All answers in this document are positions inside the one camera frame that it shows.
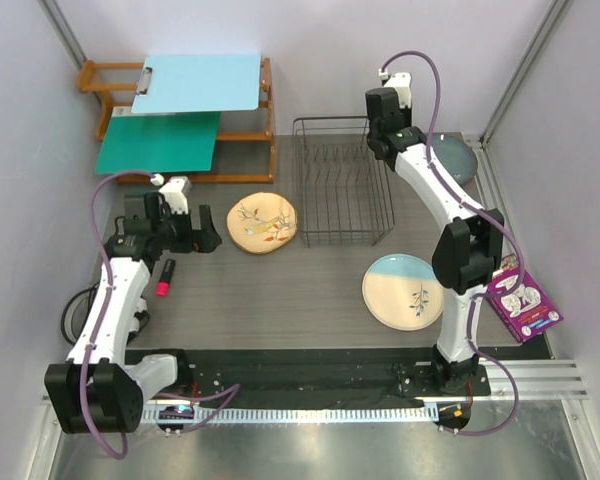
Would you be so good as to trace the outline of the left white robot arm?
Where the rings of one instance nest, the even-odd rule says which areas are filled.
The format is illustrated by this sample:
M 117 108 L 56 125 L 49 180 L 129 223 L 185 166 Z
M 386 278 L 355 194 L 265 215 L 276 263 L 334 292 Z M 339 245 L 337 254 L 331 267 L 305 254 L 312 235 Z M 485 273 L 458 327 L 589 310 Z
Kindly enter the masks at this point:
M 163 192 L 130 194 L 116 230 L 104 244 L 96 298 L 87 322 L 67 359 L 48 366 L 44 384 L 62 430 L 85 434 L 131 433 L 146 401 L 163 391 L 185 397 L 193 385 L 181 349 L 151 351 L 128 365 L 125 355 L 133 328 L 148 319 L 143 296 L 155 264 L 164 252 L 211 253 L 222 243 L 211 209 L 199 208 L 193 228 L 184 195 L 171 200 Z

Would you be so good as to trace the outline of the light blue clipboard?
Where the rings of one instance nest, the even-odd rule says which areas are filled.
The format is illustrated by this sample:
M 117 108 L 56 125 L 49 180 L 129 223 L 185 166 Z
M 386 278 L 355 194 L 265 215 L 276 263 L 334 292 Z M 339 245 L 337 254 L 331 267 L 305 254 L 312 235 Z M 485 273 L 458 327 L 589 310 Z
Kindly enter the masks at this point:
M 248 111 L 258 107 L 261 55 L 150 55 L 131 111 L 137 115 Z

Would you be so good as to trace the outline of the wooden shelf rack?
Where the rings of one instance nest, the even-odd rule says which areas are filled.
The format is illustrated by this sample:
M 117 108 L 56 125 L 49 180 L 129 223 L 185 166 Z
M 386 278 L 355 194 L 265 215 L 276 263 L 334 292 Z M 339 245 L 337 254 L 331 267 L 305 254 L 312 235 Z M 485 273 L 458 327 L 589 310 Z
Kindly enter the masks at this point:
M 118 102 L 114 99 L 114 91 L 131 91 L 134 83 L 106 83 L 101 80 L 99 73 L 104 70 L 138 70 L 139 63 L 96 63 L 87 60 L 82 65 L 78 77 L 77 88 L 82 93 L 94 93 L 101 104 L 101 115 L 96 127 L 96 139 L 101 142 L 100 152 L 104 153 L 107 146 L 112 147 L 122 138 L 128 143 L 123 145 L 123 152 L 129 151 L 141 141 L 150 140 L 153 145 L 159 139 L 169 138 L 171 131 L 160 127 L 153 116 L 145 117 L 143 124 L 150 127 L 149 133 L 140 132 L 140 124 L 136 122 L 133 130 L 122 126 L 120 119 L 131 112 L 129 102 Z M 196 154 L 194 163 L 187 163 L 182 169 L 171 171 L 162 167 L 159 172 L 167 177 L 185 176 L 192 183 L 201 184 L 271 184 L 274 182 L 276 170 L 276 139 L 274 134 L 274 106 L 271 90 L 270 59 L 264 57 L 260 61 L 260 80 L 258 100 L 260 109 L 267 111 L 266 127 L 262 131 L 221 132 L 219 130 L 220 116 L 218 114 L 198 114 L 187 121 L 179 130 L 185 140 L 196 140 L 198 145 L 193 149 Z M 269 145 L 268 170 L 265 173 L 214 173 L 211 171 L 215 146 L 218 143 L 247 142 L 266 143 Z

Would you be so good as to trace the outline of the dark teal glazed plate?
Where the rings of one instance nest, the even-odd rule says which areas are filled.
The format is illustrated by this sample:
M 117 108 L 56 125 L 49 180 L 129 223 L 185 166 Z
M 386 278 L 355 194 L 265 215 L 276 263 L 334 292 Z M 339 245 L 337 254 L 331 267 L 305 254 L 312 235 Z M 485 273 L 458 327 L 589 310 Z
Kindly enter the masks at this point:
M 465 141 L 450 134 L 434 134 L 432 150 L 440 164 L 460 185 L 464 186 L 477 174 L 477 158 Z

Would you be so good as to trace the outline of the pink and black marker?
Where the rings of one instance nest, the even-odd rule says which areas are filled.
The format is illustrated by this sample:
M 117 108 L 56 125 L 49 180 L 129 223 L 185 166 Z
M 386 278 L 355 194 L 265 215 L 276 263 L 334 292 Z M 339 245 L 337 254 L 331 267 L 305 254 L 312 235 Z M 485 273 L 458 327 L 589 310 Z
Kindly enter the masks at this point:
M 166 297 L 168 295 L 175 266 L 176 261 L 174 259 L 167 259 L 165 261 L 162 272 L 159 276 L 158 283 L 156 285 L 156 295 L 158 297 Z

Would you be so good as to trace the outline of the blue and cream plate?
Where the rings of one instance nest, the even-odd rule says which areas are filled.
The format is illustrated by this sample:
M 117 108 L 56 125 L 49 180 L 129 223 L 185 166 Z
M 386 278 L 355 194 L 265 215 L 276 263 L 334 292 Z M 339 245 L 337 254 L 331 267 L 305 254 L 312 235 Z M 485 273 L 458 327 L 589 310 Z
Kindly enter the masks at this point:
M 361 291 L 371 315 L 395 330 L 427 328 L 444 308 L 444 289 L 431 265 L 412 255 L 377 259 L 365 272 Z

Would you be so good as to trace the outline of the green board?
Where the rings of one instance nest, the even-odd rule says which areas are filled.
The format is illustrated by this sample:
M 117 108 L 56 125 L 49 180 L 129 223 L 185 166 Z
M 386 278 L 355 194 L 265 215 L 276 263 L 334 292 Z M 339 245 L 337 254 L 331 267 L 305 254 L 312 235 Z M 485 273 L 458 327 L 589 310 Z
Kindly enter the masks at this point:
M 114 116 L 95 172 L 208 172 L 212 168 L 219 119 L 218 112 Z

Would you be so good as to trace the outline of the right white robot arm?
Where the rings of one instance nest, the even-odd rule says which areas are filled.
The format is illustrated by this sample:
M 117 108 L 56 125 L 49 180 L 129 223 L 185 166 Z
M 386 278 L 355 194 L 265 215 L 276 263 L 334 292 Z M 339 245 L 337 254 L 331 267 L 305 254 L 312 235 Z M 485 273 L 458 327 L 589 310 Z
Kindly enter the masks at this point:
M 411 186 L 440 228 L 431 265 L 444 288 L 444 307 L 431 380 L 442 394 L 463 392 L 478 376 L 474 337 L 482 300 L 501 261 L 504 218 L 497 209 L 486 211 L 444 169 L 431 141 L 408 124 L 395 88 L 367 91 L 365 104 L 367 145 Z

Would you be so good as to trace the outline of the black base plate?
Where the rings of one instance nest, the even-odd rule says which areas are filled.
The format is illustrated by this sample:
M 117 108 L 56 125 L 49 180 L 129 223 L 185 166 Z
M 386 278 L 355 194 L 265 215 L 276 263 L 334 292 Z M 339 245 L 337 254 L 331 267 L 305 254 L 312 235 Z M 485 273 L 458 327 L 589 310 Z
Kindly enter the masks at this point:
M 181 350 L 184 366 L 208 395 L 215 380 L 224 387 L 235 383 L 250 402 L 291 402 L 305 395 L 336 396 L 361 390 L 409 399 L 417 397 L 486 397 L 491 388 L 486 369 L 477 359 L 468 367 L 444 372 L 437 356 L 425 348 L 279 349 L 279 350 Z

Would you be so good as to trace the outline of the purple printed box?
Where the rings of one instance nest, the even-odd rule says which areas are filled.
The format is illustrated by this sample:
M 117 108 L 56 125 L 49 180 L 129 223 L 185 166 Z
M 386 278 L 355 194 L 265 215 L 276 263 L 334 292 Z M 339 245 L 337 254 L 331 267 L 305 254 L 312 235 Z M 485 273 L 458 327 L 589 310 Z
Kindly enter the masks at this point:
M 513 338 L 518 343 L 525 343 L 562 322 L 564 317 L 528 272 L 515 291 L 504 295 L 516 284 L 518 277 L 516 255 L 504 256 L 488 286 L 488 302 Z

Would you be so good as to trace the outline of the beige bird plate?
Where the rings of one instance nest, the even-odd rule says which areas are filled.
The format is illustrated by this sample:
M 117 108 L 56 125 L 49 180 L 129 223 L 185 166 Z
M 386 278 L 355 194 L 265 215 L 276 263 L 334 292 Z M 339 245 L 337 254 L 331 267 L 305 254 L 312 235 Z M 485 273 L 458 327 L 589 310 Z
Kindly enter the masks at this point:
M 228 212 L 229 236 L 241 250 L 263 255 L 289 243 L 298 232 L 292 203 L 272 192 L 257 192 L 239 200 Z

